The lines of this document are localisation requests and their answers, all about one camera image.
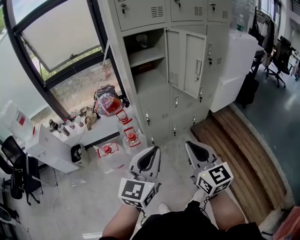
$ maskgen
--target open locker door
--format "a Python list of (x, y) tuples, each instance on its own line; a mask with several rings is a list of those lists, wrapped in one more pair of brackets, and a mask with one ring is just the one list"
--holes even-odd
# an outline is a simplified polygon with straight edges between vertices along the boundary
[(165, 29), (167, 81), (199, 98), (206, 49), (206, 36), (178, 29)]

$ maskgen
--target person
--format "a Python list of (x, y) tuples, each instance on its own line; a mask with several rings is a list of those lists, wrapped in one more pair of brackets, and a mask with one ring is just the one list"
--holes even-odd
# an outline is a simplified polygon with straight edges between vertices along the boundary
[[(225, 191), (209, 200), (216, 228), (199, 208), (204, 196), (205, 192), (199, 189), (186, 209), (180, 212), (171, 212), (166, 204), (160, 204), (161, 214), (151, 215), (133, 240), (264, 239), (256, 223), (245, 223), (243, 213)], [(105, 227), (100, 240), (130, 240), (139, 215), (136, 208), (122, 205)]]

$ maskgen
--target window frame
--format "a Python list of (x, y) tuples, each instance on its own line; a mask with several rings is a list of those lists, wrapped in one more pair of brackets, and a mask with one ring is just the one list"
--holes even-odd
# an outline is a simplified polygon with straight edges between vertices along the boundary
[(7, 28), (7, 33), (19, 62), (21, 63), (23, 69), (25, 70), (26, 74), (28, 75), (29, 79), (36, 87), (38, 92), (62, 120), (64, 120), (65, 118), (70, 119), (70, 114), (55, 98), (55, 96), (51, 93), (50, 89), (60, 84), (64, 80), (68, 79), (69, 77), (77, 74), (78, 72), (81, 72), (104, 60), (110, 59), (112, 63), (112, 68), (114, 70), (118, 84), (121, 89), (120, 96), (122, 98), (126, 98), (126, 93), (121, 82), (121, 78), (116, 63), (114, 61), (111, 49), (107, 51), (106, 59), (104, 59), (104, 51), (106, 48), (106, 42), (108, 38), (104, 24), (102, 22), (100, 8), (97, 0), (86, 1), (89, 7), (90, 15), (95, 27), (97, 37), (100, 42), (100, 46), (102, 47), (102, 52), (95, 52), (89, 56), (86, 56), (83, 59), (78, 60), (77, 62), (57, 72), (55, 75), (51, 76), (46, 81), (43, 80), (42, 76), (33, 65), (30, 56), (26, 51), (26, 47), (22, 41), (22, 31), (26, 29), (30, 24), (32, 24), (35, 20), (37, 20), (39, 17), (43, 16), (45, 13), (51, 11), (53, 8), (59, 6), (60, 4), (66, 1), (68, 0), (47, 0), (41, 5), (39, 5), (36, 9), (31, 11), (28, 15), (26, 15), (18, 24), (16, 24), (12, 0), (0, 0), (0, 4), (3, 3), (3, 14)]

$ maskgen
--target black bag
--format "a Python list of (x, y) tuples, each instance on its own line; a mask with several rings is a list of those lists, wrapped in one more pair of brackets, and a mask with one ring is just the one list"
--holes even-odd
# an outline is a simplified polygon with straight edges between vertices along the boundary
[(242, 104), (243, 108), (245, 108), (246, 105), (253, 103), (258, 85), (259, 82), (254, 79), (253, 73), (248, 73), (236, 98), (236, 101)]

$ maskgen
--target bottle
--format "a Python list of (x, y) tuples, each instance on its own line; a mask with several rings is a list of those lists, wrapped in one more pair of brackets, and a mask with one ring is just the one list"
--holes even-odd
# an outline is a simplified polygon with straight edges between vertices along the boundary
[(133, 127), (124, 131), (123, 145), (125, 152), (132, 157), (148, 147), (147, 139), (142, 133), (136, 133)]
[(118, 130), (121, 136), (121, 139), (123, 139), (126, 135), (124, 133), (124, 130), (133, 127), (137, 134), (141, 133), (139, 129), (139, 125), (137, 124), (137, 121), (134, 117), (128, 117), (124, 110), (121, 110), (116, 114), (118, 117)]
[(59, 125), (58, 125), (58, 129), (59, 129), (59, 131), (61, 131), (64, 135), (66, 135), (66, 136), (69, 136), (69, 135), (70, 135), (70, 132), (65, 128), (64, 125), (59, 124)]
[(82, 128), (84, 126), (84, 123), (82, 122), (81, 120), (81, 117), (78, 115), (78, 116), (75, 116), (74, 117), (75, 119), (75, 122)]
[(236, 24), (236, 35), (241, 36), (242, 32), (244, 31), (244, 16), (240, 14), (240, 17), (238, 18), (238, 22)]
[(126, 170), (130, 164), (131, 157), (117, 143), (108, 143), (102, 148), (94, 146), (98, 154), (98, 165), (104, 168), (105, 173), (116, 170)]
[(61, 131), (58, 129), (58, 124), (56, 122), (54, 122), (52, 119), (49, 120), (49, 125), (50, 127), (52, 127), (54, 130), (58, 131), (59, 133), (61, 133)]
[(75, 125), (69, 119), (65, 119), (65, 122), (71, 129), (75, 128)]

